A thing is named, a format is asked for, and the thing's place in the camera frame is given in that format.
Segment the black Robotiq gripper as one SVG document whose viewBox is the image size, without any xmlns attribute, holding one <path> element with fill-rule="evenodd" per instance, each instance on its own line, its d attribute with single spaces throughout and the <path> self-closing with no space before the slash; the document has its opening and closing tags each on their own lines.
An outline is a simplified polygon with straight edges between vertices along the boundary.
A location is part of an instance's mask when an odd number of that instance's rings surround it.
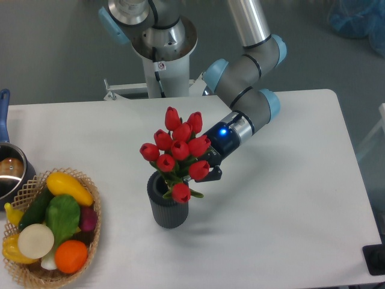
<svg viewBox="0 0 385 289">
<path fill-rule="evenodd" d="M 212 169 L 207 176 L 201 180 L 195 180 L 195 182 L 218 181 L 223 174 L 219 165 L 240 146 L 241 142 L 237 133 L 226 122 L 216 123 L 204 135 L 211 141 L 211 145 L 209 151 L 204 153 L 200 159 L 207 160 Z"/>
</svg>

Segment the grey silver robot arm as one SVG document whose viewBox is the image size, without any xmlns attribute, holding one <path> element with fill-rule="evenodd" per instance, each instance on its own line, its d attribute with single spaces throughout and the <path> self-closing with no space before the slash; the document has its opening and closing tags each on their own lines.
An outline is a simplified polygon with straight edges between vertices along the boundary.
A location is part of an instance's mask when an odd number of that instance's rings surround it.
<svg viewBox="0 0 385 289">
<path fill-rule="evenodd" d="M 207 131 L 211 141 L 203 154 L 211 167 L 207 181 L 220 179 L 220 163 L 278 115 L 278 97 L 253 85 L 287 53 L 284 41 L 270 33 L 259 1 L 226 1 L 225 5 L 244 52 L 233 63 L 215 61 L 202 75 L 205 91 L 230 108 L 230 114 Z M 191 94 L 189 56 L 196 48 L 197 31 L 180 14 L 177 1 L 109 1 L 98 14 L 109 35 L 120 44 L 130 44 L 141 58 L 149 98 Z"/>
</svg>

